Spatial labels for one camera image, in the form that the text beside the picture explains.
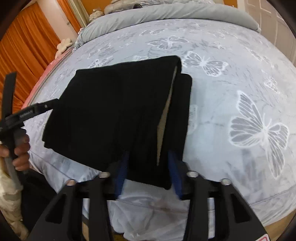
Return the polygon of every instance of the white door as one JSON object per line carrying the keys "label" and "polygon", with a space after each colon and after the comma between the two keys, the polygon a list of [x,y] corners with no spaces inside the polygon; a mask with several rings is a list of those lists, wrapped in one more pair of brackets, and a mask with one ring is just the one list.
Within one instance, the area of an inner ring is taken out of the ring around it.
{"label": "white door", "polygon": [[267,0],[245,0],[245,10],[259,23],[261,34],[296,66],[296,38]]}

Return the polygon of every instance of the gray duvet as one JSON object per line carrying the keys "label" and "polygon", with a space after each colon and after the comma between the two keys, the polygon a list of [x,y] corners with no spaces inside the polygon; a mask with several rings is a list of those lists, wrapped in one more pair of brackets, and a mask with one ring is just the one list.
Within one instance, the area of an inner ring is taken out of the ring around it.
{"label": "gray duvet", "polygon": [[[193,18],[114,29],[77,48],[34,102],[59,98],[77,69],[166,55],[180,56],[182,72],[193,78],[183,160],[208,179],[231,179],[263,225],[288,215],[296,208],[296,69],[252,29]],[[97,170],[43,147],[48,116],[25,123],[32,164],[56,191],[67,179],[97,175]],[[109,211],[115,231],[129,240],[173,241],[182,240],[188,203],[179,201],[173,190],[127,180]]]}

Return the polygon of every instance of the orange curtain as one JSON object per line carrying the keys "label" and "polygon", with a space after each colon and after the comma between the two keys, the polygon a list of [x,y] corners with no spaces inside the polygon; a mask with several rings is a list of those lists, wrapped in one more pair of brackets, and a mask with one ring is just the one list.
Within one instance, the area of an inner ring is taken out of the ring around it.
{"label": "orange curtain", "polygon": [[73,14],[70,6],[68,5],[68,1],[67,0],[57,0],[57,2],[61,6],[63,12],[65,13],[67,19],[71,23],[71,25],[74,28],[74,30],[76,31],[76,33],[78,33],[79,30],[81,29],[81,27],[80,27],[79,22],[77,21],[75,15]]}
{"label": "orange curtain", "polygon": [[37,3],[14,19],[0,42],[0,101],[5,75],[17,72],[13,111],[21,109],[60,43]]}

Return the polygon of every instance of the bed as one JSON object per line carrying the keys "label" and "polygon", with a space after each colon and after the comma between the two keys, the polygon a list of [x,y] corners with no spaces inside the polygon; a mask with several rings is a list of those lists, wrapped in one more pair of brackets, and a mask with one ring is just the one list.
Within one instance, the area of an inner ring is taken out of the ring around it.
{"label": "bed", "polygon": [[[231,179],[267,226],[296,209],[296,69],[259,32],[248,14],[220,4],[109,14],[79,34],[32,103],[59,98],[77,69],[178,55],[182,72],[193,78],[183,160],[207,179]],[[68,179],[92,179],[99,170],[43,147],[49,115],[25,123],[34,168],[55,191]],[[128,240],[182,240],[188,207],[173,190],[129,180],[120,199],[109,202],[111,224]],[[211,202],[210,208],[213,236]],[[88,217],[88,200],[83,214]]]}

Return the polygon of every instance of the blue gripper pad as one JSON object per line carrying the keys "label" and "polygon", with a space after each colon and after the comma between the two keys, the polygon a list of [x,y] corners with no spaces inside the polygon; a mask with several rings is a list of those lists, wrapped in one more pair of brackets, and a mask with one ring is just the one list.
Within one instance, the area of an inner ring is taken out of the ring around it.
{"label": "blue gripper pad", "polygon": [[126,179],[126,176],[127,176],[128,159],[129,159],[129,152],[126,151],[122,155],[122,160],[120,162],[118,175],[117,175],[117,178],[115,179],[114,195],[115,195],[116,198],[118,198],[118,196],[121,194],[123,183],[124,183],[124,180]]}
{"label": "blue gripper pad", "polygon": [[168,151],[168,169],[170,172],[170,179],[174,186],[175,193],[179,199],[182,199],[182,180],[178,172],[176,161],[178,161],[176,154],[173,151]]}

